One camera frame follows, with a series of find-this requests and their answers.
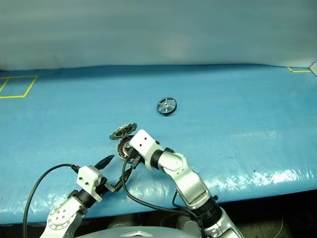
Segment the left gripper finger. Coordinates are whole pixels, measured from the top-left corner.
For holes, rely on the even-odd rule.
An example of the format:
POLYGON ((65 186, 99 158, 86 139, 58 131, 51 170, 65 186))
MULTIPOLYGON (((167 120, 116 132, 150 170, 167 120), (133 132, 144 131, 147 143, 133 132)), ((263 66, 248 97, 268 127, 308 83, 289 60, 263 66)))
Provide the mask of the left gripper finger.
POLYGON ((97 170, 103 170, 114 158, 114 155, 109 155, 107 157, 105 157, 104 159, 100 160, 99 162, 97 162, 94 167, 97 170))
POLYGON ((131 173, 132 173, 131 168, 124 171, 124 173, 119 178, 119 182, 115 185, 115 191, 121 190, 121 188, 123 187, 123 184, 126 183, 127 180, 129 179, 131 173))

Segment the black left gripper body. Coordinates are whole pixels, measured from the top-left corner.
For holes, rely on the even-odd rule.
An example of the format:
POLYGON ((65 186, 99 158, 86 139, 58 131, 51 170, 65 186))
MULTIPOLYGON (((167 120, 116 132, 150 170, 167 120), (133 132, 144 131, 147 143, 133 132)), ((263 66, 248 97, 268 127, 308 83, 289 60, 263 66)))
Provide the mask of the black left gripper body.
POLYGON ((97 195, 103 197, 107 192, 116 192, 116 187, 113 184, 107 182, 107 178, 101 175, 99 185, 95 189, 97 195))

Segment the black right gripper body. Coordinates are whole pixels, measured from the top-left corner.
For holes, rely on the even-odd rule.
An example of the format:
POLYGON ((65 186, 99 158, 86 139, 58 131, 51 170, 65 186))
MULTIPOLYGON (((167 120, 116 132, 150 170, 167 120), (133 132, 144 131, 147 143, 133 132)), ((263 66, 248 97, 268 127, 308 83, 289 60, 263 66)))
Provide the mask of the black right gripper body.
POLYGON ((138 165, 145 164, 145 159, 139 154, 139 152, 133 148, 133 150, 130 151, 129 154, 127 154, 127 157, 136 157, 136 160, 134 163, 130 164, 130 167, 132 169, 136 169, 138 165))

